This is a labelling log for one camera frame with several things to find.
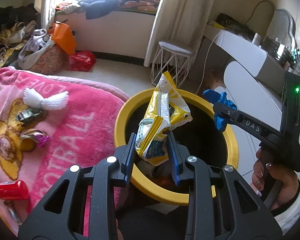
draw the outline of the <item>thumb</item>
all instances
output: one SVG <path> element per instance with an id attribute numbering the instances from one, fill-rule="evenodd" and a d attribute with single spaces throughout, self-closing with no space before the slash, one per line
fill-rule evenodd
<path id="1" fill-rule="evenodd" d="M 285 186 L 289 187 L 294 185 L 295 180 L 298 179 L 295 172 L 292 169 L 287 168 L 286 166 L 267 163 L 266 168 L 274 179 L 281 180 Z"/>

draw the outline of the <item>floral laundry basket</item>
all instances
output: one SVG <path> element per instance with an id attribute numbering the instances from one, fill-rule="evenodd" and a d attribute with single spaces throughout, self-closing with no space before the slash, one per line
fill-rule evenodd
<path id="1" fill-rule="evenodd" d="M 32 72 L 53 75 L 63 70 L 68 62 L 68 55 L 58 44 L 54 44 L 50 49 L 47 49 L 39 57 L 39 59 L 27 69 Z"/>

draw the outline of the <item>white stool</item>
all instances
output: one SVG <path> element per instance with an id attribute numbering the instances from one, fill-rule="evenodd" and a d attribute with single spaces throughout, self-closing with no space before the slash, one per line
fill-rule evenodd
<path id="1" fill-rule="evenodd" d="M 163 65 L 163 58 L 164 58 L 164 52 L 163 51 L 167 51 L 170 54 L 169 60 Z M 161 55 L 161 64 L 160 64 L 160 69 L 158 68 L 159 63 L 156 63 L 157 58 L 159 57 L 159 55 Z M 159 75 L 161 76 L 161 74 L 163 73 L 163 70 L 165 69 L 165 67 L 169 64 L 169 62 L 174 58 L 175 59 L 175 74 L 173 76 L 173 80 L 176 83 L 177 87 L 180 87 L 183 82 L 186 80 L 186 77 L 189 74 L 189 70 L 190 67 L 192 65 L 192 57 L 195 55 L 195 51 L 193 49 L 191 49 L 189 46 L 178 42 L 178 41 L 159 41 L 159 45 L 154 57 L 154 60 L 152 62 L 152 69 L 151 69 L 151 83 L 156 86 L 158 83 L 158 77 Z M 180 67 L 179 66 L 179 61 L 180 61 L 180 57 L 184 57 L 185 61 L 183 63 L 183 65 Z M 154 73 L 154 69 L 156 66 L 156 70 L 157 70 L 157 74 L 156 76 Z"/>

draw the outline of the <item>red bottle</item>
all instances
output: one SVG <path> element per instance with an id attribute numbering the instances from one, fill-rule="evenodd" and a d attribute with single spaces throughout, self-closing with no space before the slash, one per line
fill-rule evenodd
<path id="1" fill-rule="evenodd" d="M 3 200 L 22 200 L 29 197 L 26 183 L 19 179 L 11 182 L 0 183 L 0 199 Z"/>

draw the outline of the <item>pink blanket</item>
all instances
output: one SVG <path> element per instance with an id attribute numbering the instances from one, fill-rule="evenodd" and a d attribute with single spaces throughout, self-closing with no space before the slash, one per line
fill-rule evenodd
<path id="1" fill-rule="evenodd" d="M 49 111 L 32 126 L 51 136 L 41 149 L 20 145 L 19 135 L 25 128 L 16 121 L 16 114 L 27 108 L 22 100 L 26 87 L 44 98 L 69 91 L 66 108 Z M 15 201 L 22 220 L 72 164 L 92 166 L 113 154 L 115 119 L 127 99 L 125 93 L 103 83 L 0 69 L 0 182 L 22 179 L 27 184 L 30 203 Z M 119 195 L 116 189 L 116 204 Z M 2 200 L 0 216 L 17 234 L 18 226 Z"/>

